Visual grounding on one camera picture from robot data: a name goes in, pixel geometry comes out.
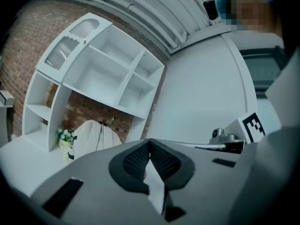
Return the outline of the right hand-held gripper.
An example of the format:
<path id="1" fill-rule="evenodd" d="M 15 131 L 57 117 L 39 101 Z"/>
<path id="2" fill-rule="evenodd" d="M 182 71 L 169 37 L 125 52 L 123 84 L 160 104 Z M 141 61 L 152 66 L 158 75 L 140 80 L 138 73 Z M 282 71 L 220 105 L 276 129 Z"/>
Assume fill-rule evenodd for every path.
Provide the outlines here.
<path id="1" fill-rule="evenodd" d="M 245 144 L 257 143 L 265 136 L 261 121 L 255 112 L 248 112 L 225 128 L 212 132 L 209 144 L 194 146 L 197 149 L 240 154 Z"/>

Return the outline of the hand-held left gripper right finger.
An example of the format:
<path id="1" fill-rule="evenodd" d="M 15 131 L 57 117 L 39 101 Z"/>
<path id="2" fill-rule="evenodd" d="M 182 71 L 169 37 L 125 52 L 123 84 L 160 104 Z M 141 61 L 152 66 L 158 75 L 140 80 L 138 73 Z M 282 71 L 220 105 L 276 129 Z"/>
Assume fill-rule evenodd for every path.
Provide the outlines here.
<path id="1" fill-rule="evenodd" d="M 151 225 L 233 224 L 239 153 L 150 139 L 150 158 L 164 185 L 162 217 L 151 215 Z"/>

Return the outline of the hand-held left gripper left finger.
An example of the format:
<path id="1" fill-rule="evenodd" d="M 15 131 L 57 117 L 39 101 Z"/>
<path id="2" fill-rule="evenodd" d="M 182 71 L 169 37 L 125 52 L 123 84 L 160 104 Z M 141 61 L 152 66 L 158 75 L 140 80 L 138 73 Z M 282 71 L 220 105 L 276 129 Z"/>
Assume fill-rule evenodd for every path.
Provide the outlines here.
<path id="1" fill-rule="evenodd" d="M 120 187 L 110 176 L 109 162 L 120 152 L 146 142 L 125 143 L 84 155 L 45 180 L 31 195 L 39 205 L 62 187 L 67 180 L 83 181 L 61 221 L 71 225 L 160 225 L 162 217 L 147 195 Z"/>

